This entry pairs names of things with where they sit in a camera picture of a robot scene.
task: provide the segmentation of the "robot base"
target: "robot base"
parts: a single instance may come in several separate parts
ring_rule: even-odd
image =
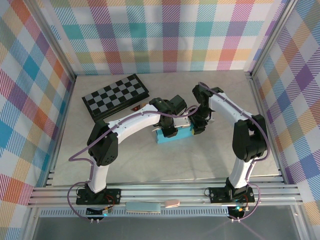
[[[220,203],[245,204],[247,202],[248,203],[255,202],[254,192],[251,187],[248,187],[246,192],[244,192],[238,197],[230,197],[227,194],[225,187],[209,187],[208,190],[209,190],[210,203],[212,204],[220,204]]]
[[[121,189],[113,188],[94,193],[86,184],[85,189],[79,189],[77,191],[77,199],[75,203],[77,205],[118,205],[121,199]]]

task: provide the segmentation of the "table surface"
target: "table surface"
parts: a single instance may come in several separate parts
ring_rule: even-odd
[[[94,127],[94,121],[81,98],[127,76],[77,77],[55,166],[54,186],[72,185],[89,178],[90,165],[87,162],[68,161],[70,156],[87,146]],[[220,87],[244,110],[258,113],[242,70],[150,73],[138,74],[138,77],[150,95],[141,103],[148,103],[157,97],[170,100],[179,94],[188,106],[197,104],[192,89],[202,81],[210,87]],[[128,107],[106,118],[105,122],[131,114],[130,109]],[[213,113],[213,117],[214,122],[207,126],[205,132],[177,141],[157,144],[152,126],[129,136],[119,145],[118,157],[109,167],[107,183],[228,177],[236,158],[232,150],[233,126],[217,112]],[[84,152],[80,156],[89,157],[89,154]],[[278,169],[272,154],[267,160],[257,163],[252,172],[252,175],[276,174]]]

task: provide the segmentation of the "colorful checkered backdrop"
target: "colorful checkered backdrop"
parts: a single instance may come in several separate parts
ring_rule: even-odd
[[[18,238],[71,81],[22,0],[0,1],[0,239]]]
[[[279,19],[279,16],[281,15],[281,13],[283,12],[285,6],[286,6],[286,3],[288,2],[288,0],[281,0],[281,3],[279,4],[271,22],[270,22],[270,25],[269,27],[267,28],[267,30],[265,31],[265,34],[262,38],[262,41],[260,42],[259,44],[259,47],[257,49],[257,51],[255,52],[254,54],[254,57],[253,57],[253,61],[250,63],[250,66],[248,68],[248,72],[252,72],[257,60],[259,59],[260,55],[261,55],[261,52],[262,50],[264,49],[274,27],[276,26],[276,23]]]
[[[256,78],[290,183],[320,238],[320,0],[300,0]]]
[[[37,2],[76,73],[129,74],[243,69],[274,0]]]

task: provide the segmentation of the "wire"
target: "wire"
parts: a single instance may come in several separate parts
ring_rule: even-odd
[[[206,194],[206,191],[207,191],[209,188],[210,188],[210,187],[207,187],[207,188],[204,190],[204,192],[203,192],[203,194],[204,194],[207,198],[211,198],[209,195]]]
[[[263,138],[264,138],[264,141],[266,143],[266,155],[262,158],[258,158],[258,159],[254,159],[250,165],[250,167],[248,168],[248,171],[245,175],[245,181],[246,183],[250,186],[250,187],[256,187],[256,189],[258,190],[258,200],[256,202],[256,205],[253,207],[252,211],[247,215],[247,216],[243,216],[241,218],[241,220],[244,220],[248,217],[250,217],[254,212],[255,210],[257,209],[259,203],[260,203],[260,199],[261,199],[261,191],[260,191],[260,188],[256,185],[256,184],[253,184],[253,183],[250,183],[249,182],[249,176],[251,174],[251,171],[254,167],[254,165],[256,164],[256,162],[261,162],[261,161],[264,161],[266,160],[269,155],[270,155],[270,142],[268,140],[268,137],[265,133],[265,131],[262,129],[262,127],[251,117],[249,116],[248,114],[246,114],[245,112],[243,112],[240,108],[238,108],[235,104],[233,104],[230,100],[228,100],[226,97],[224,97],[223,95],[217,93],[216,91],[210,89],[205,83],[203,82],[199,82],[198,83],[200,86],[202,86],[203,88],[205,88],[206,90],[208,90],[209,92],[213,93],[214,95],[218,96],[220,99],[222,99],[223,101],[227,102],[231,107],[233,107],[237,112],[239,112],[242,116],[248,118],[258,129],[259,131],[261,132]]]
[[[86,220],[86,221],[89,221],[91,222],[90,219],[88,219],[87,217],[85,216],[82,216],[80,215],[76,210],[75,208],[72,206],[71,202],[70,202],[70,192],[71,190],[75,187],[75,186],[78,186],[80,184],[84,185],[84,184],[88,184],[92,181],[92,178],[93,178],[93,175],[94,175],[94,163],[93,161],[91,161],[90,159],[88,158],[85,158],[85,157],[80,157],[80,158],[76,158],[78,157],[80,154],[84,153],[85,151],[87,151],[88,149],[92,148],[95,144],[97,144],[102,138],[104,138],[105,136],[107,136],[111,131],[113,131],[115,128],[118,128],[121,124],[127,122],[128,120],[130,119],[133,119],[135,117],[138,117],[138,116],[143,116],[144,114],[159,114],[159,115],[162,115],[162,116],[165,116],[165,117],[170,117],[170,118],[185,118],[185,117],[189,117],[193,114],[195,114],[198,110],[198,106],[197,105],[192,105],[190,107],[187,108],[186,111],[190,110],[191,108],[194,108],[192,110],[192,112],[188,113],[188,114],[185,114],[185,115],[172,115],[172,114],[167,114],[167,113],[163,113],[163,112],[159,112],[159,111],[151,111],[151,110],[147,110],[147,111],[143,111],[143,112],[137,112],[137,113],[134,113],[132,115],[129,115],[127,117],[125,117],[124,119],[122,119],[121,121],[119,121],[116,125],[114,125],[113,127],[111,127],[109,130],[107,130],[105,133],[103,133],[100,137],[98,137],[96,140],[94,140],[91,144],[89,144],[88,146],[86,146],[84,149],[80,150],[79,152],[77,152],[76,154],[72,155],[70,158],[69,158],[69,162],[76,162],[76,161],[87,161],[91,164],[91,169],[90,169],[90,176],[89,176],[89,180],[88,181],[79,181],[79,182],[76,182],[75,184],[73,184],[67,194],[66,194],[66,200],[68,202],[68,205],[69,207],[71,208],[71,210],[74,212],[74,214],[76,214],[79,218],[83,219],[83,220]]]
[[[84,186],[79,186],[79,187],[75,190],[75,194],[76,194],[78,197],[80,197],[80,195],[78,194],[79,188],[86,189]]]
[[[113,207],[114,207],[114,205],[116,204],[114,197],[113,197],[113,196],[110,196],[110,195],[107,195],[107,196],[105,196],[105,197],[106,197],[106,199],[108,200],[108,203],[109,203],[109,206],[107,207],[107,209],[111,209],[111,210],[113,211]]]
[[[245,205],[245,207],[248,207],[248,205],[249,205],[248,197],[247,197],[247,195],[243,195],[243,196],[244,196],[244,198],[245,198],[245,200],[246,200],[246,205]]]

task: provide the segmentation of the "chessboard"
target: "chessboard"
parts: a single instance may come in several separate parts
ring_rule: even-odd
[[[82,100],[94,122],[149,97],[149,91],[136,74],[94,91]]]

